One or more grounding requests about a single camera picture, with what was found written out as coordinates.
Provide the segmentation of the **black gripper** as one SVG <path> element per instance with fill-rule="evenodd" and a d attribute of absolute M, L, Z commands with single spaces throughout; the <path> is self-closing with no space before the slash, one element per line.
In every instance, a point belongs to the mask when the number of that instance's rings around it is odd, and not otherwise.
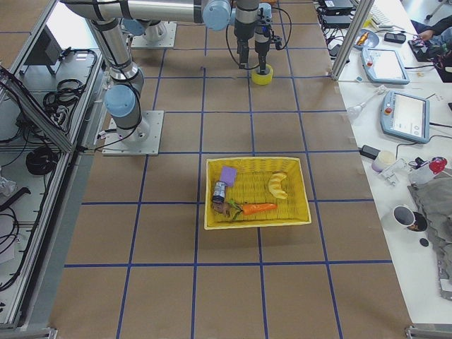
<path fill-rule="evenodd" d="M 254 36 L 258 20 L 259 0 L 237 0 L 235 8 L 234 34 L 239 41 L 248 41 Z"/>
<path fill-rule="evenodd" d="M 282 39 L 275 35 L 272 24 L 272 7 L 270 4 L 262 3 L 258 8 L 258 20 L 256 21 L 254 46 L 258 53 L 258 75 L 267 75 L 266 56 L 272 44 L 277 50 L 281 50 Z M 249 43 L 247 40 L 237 39 L 237 54 L 239 57 L 239 69 L 245 69 L 249 59 Z"/>

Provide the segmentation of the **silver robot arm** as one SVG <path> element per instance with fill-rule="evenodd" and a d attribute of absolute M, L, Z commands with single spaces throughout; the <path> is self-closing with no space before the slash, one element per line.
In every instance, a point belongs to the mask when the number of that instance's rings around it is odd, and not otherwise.
<path fill-rule="evenodd" d="M 275 34 L 272 24 L 272 6 L 268 2 L 252 1 L 253 5 L 245 9 L 244 1 L 207 1 L 202 12 L 204 25 L 211 30 L 225 30 L 227 49 L 233 62 L 239 69 L 253 71 L 253 76 L 266 77 L 273 74 L 273 69 L 267 64 L 266 57 L 272 44 L 276 50 L 286 48 L 282 38 Z M 128 33 L 138 37 L 142 36 L 150 44 L 167 37 L 167 26 L 161 20 L 122 19 L 122 25 Z M 229 42 L 229 27 L 234 27 L 234 36 L 237 41 L 236 54 L 233 55 Z M 249 40 L 254 38 L 254 50 L 258 54 L 258 63 L 249 67 Z"/>
<path fill-rule="evenodd" d="M 106 59 L 113 85 L 105 93 L 104 104 L 116 124 L 119 143 L 127 146 L 144 143 L 150 124 L 141 109 L 144 75 L 126 44 L 122 19 L 144 29 L 165 21 L 202 23 L 211 30 L 233 25 L 239 67 L 244 68 L 259 15 L 258 1 L 65 1 L 64 5 L 87 20 Z"/>

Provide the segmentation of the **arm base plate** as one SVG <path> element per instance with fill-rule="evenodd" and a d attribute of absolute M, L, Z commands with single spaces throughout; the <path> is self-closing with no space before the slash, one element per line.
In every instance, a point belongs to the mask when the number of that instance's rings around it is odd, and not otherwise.
<path fill-rule="evenodd" d="M 118 129 L 113 118 L 109 121 L 109 128 L 116 129 L 106 136 L 102 153 L 108 156 L 132 156 L 159 154 L 164 112 L 162 110 L 146 110 L 141 112 L 141 122 L 135 131 Z"/>
<path fill-rule="evenodd" d="M 150 22 L 142 35 L 136 35 L 131 41 L 132 49 L 173 48 L 177 23 L 172 21 Z"/>

